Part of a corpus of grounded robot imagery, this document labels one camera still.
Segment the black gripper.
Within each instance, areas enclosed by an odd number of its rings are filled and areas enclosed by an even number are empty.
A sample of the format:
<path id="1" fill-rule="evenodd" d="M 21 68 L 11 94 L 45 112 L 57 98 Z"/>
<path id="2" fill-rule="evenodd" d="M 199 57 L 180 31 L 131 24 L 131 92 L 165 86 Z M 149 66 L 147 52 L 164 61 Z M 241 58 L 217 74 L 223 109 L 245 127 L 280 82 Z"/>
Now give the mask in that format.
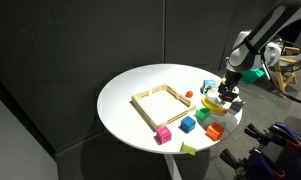
<path id="1" fill-rule="evenodd" d="M 219 98 L 223 101 L 236 101 L 239 97 L 239 88 L 237 84 L 242 75 L 237 72 L 226 71 L 218 86 Z"/>

